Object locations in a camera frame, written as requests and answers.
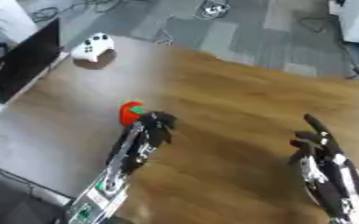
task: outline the wire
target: wire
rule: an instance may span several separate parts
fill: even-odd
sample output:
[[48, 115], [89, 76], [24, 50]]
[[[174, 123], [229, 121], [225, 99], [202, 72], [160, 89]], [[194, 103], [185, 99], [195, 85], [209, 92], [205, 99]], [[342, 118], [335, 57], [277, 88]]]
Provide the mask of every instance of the wire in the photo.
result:
[[307, 20], [332, 20], [334, 19], [333, 17], [302, 17], [299, 19], [299, 23], [304, 26], [305, 28], [307, 28], [308, 30], [310, 30], [311, 32], [314, 33], [321, 33], [324, 32], [327, 28], [325, 26], [322, 27], [318, 27], [315, 28], [314, 26], [309, 25], [308, 23], [306, 23]]
[[[107, 10], [99, 10], [100, 5], [109, 4], [114, 1], [116, 1], [116, 3], [109, 7]], [[84, 0], [84, 2], [82, 3], [73, 3], [64, 10], [60, 10], [58, 7], [55, 6], [46, 7], [30, 13], [30, 16], [32, 18], [32, 21], [34, 21], [35, 23], [40, 23], [56, 18], [57, 16], [66, 11], [73, 10], [77, 6], [84, 6], [85, 8], [87, 8], [90, 5], [94, 5], [96, 13], [105, 13], [114, 10], [122, 2], [123, 0]]]
[[198, 18], [199, 20], [210, 20], [213, 18], [218, 18], [219, 16], [221, 16], [222, 14], [226, 13], [227, 11], [229, 11], [229, 9], [231, 8], [230, 5], [228, 3], [217, 3], [215, 0], [208, 0], [210, 3], [214, 4], [212, 7], [217, 7], [217, 6], [221, 6], [224, 7], [223, 11], [217, 11], [214, 15], [209, 15], [208, 13], [206, 13], [205, 11], [203, 11], [201, 13], [202, 17], [200, 17], [199, 15], [197, 15], [197, 12], [194, 14], [195, 18]]
[[[305, 27], [306, 29], [308, 29], [311, 32], [314, 32], [316, 34], [320, 34], [322, 32], [324, 32], [327, 28], [325, 26], [319, 27], [319, 28], [315, 28], [314, 26], [311, 26], [307, 23], [305, 23], [305, 21], [307, 20], [324, 20], [324, 21], [329, 21], [329, 20], [335, 20], [334, 17], [303, 17], [299, 19], [299, 23]], [[354, 79], [356, 76], [359, 76], [359, 65], [356, 64], [353, 56], [351, 55], [351, 53], [349, 52], [349, 50], [347, 49], [344, 41], [342, 39], [337, 39], [336, 40], [336, 44], [341, 48], [342, 52], [348, 57], [349, 62], [352, 66], [352, 71], [355, 72], [354, 75], [346, 77], [346, 79], [350, 80], [350, 79]]]
[[[230, 6], [228, 3], [225, 4], [221, 4], [221, 3], [217, 3], [215, 2], [215, 0], [208, 0], [210, 2], [212, 2], [213, 4], [216, 5], [220, 5], [225, 7], [224, 12], [227, 12], [230, 9]], [[202, 17], [200, 17], [199, 15], [197, 15], [197, 12], [194, 14], [195, 18], [198, 18], [199, 20], [210, 20], [213, 18], [218, 18], [220, 15], [222, 14], [221, 11], [216, 12], [213, 16], [208, 15], [205, 11], [202, 12]], [[170, 34], [170, 32], [166, 29], [167, 27], [167, 23], [169, 22], [170, 19], [174, 18], [174, 15], [170, 15], [167, 17], [167, 19], [164, 22], [161, 22], [161, 26], [158, 29], [157, 35], [159, 36], [159, 34], [163, 33], [165, 35], [165, 38], [159, 39], [157, 41], [155, 41], [155, 44], [157, 45], [162, 45], [162, 46], [171, 46], [172, 43], [174, 42], [174, 37], [172, 36], [172, 34]]]
[[171, 46], [172, 43], [174, 42], [174, 37], [166, 29], [167, 23], [172, 18], [174, 18], [174, 15], [168, 16], [167, 19], [161, 23], [162, 25], [158, 29], [157, 36], [160, 33], [163, 33], [163, 34], [165, 34], [166, 38], [155, 41], [155, 44], [162, 45], [162, 46]]

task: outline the black cable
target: black cable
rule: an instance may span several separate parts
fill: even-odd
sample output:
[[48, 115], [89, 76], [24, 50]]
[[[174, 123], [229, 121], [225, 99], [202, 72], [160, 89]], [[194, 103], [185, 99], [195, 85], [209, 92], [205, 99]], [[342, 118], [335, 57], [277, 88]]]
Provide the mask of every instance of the black cable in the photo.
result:
[[[314, 26], [311, 26], [309, 24], [306, 23], [307, 20], [321, 20], [321, 21], [329, 21], [329, 20], [335, 20], [334, 17], [302, 17], [299, 19], [299, 24], [302, 25], [303, 27], [305, 27], [306, 29], [308, 29], [311, 32], [314, 32], [316, 34], [322, 33], [324, 32], [327, 28], [325, 26], [319, 27], [319, 28], [314, 28]], [[354, 79], [356, 76], [359, 76], [359, 65], [356, 64], [356, 62], [354, 61], [351, 53], [349, 52], [349, 50], [347, 49], [344, 41], [342, 39], [337, 39], [336, 40], [336, 44], [341, 48], [341, 50], [344, 52], [344, 54], [348, 57], [349, 62], [352, 66], [352, 70], [355, 72], [355, 75], [346, 77], [346, 79], [350, 80], [350, 79]]]
[[326, 30], [325, 26], [315, 28], [314, 26], [311, 26], [308, 23], [306, 23], [306, 21], [308, 21], [308, 20], [310, 20], [310, 21], [312, 21], [312, 20], [330, 20], [330, 19], [333, 19], [333, 18], [332, 17], [302, 17], [299, 19], [299, 23], [302, 26], [304, 26], [305, 28], [307, 28], [308, 30], [310, 30], [311, 32], [321, 33]]
[[[109, 7], [107, 10], [98, 9], [100, 5], [109, 4], [113, 1], [116, 1], [116, 3], [113, 6]], [[30, 13], [30, 16], [32, 18], [32, 21], [34, 21], [35, 23], [40, 23], [56, 18], [57, 16], [66, 11], [73, 10], [77, 6], [84, 6], [85, 8], [87, 8], [90, 5], [94, 5], [96, 13], [105, 13], [114, 10], [122, 2], [123, 0], [84, 0], [84, 2], [82, 3], [73, 3], [64, 10], [59, 10], [59, 8], [55, 6], [46, 7], [40, 10], [36, 10], [33, 13]]]

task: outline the floor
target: floor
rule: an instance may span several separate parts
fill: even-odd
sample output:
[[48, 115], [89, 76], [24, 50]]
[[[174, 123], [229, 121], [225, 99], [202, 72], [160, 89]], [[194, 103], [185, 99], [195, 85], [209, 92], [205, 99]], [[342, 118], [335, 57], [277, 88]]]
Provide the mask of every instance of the floor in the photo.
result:
[[[28, 12], [56, 6], [66, 9], [81, 0], [20, 0]], [[115, 4], [101, 5], [99, 10]], [[94, 32], [107, 32], [136, 39], [165, 39], [174, 46], [212, 53], [218, 58], [312, 77], [351, 76], [348, 57], [339, 47], [339, 26], [327, 15], [324, 0], [229, 0], [226, 17], [199, 20], [204, 0], [125, 0], [106, 13], [95, 7], [77, 6], [62, 13], [62, 43], [77, 46]], [[316, 34], [299, 23], [304, 17], [328, 17], [307, 21]]]

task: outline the wooden table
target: wooden table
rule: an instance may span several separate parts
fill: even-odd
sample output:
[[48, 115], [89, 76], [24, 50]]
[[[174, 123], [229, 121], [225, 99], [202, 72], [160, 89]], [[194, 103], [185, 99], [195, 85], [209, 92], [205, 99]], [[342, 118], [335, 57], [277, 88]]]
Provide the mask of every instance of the wooden table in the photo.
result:
[[0, 116], [1, 168], [76, 195], [103, 168], [122, 130], [121, 103], [140, 100], [179, 122], [173, 144], [133, 177], [124, 218], [137, 224], [326, 223], [285, 164], [294, 152], [288, 142], [293, 130], [308, 129], [302, 116], [311, 113], [359, 167], [359, 83], [115, 41], [117, 56], [104, 68], [66, 59]]

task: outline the laptop screen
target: laptop screen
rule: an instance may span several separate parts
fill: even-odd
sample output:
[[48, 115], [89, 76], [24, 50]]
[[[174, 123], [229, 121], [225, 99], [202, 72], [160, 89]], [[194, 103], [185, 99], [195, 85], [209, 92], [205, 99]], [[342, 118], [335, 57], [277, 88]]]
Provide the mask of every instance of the laptop screen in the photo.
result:
[[60, 54], [60, 20], [37, 31], [0, 58], [0, 102], [7, 102]]

